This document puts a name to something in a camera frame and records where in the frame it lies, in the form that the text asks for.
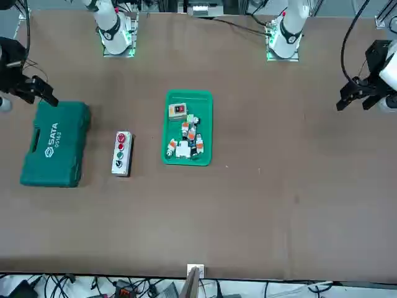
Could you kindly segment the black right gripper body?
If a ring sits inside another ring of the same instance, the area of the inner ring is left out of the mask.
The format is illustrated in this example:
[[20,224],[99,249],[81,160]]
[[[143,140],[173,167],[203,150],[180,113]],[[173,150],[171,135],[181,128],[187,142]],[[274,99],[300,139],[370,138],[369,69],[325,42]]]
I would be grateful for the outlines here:
[[17,40],[1,37],[1,91],[9,93],[25,76],[22,68],[26,49]]

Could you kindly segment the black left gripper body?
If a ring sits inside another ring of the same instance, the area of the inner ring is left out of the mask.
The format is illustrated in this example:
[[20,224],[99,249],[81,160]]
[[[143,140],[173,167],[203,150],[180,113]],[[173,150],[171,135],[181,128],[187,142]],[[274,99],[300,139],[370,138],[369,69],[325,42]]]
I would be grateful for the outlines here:
[[391,63],[393,52],[391,40],[375,40],[365,51],[369,75],[363,82],[375,82],[382,79],[384,82],[393,81],[393,65]]

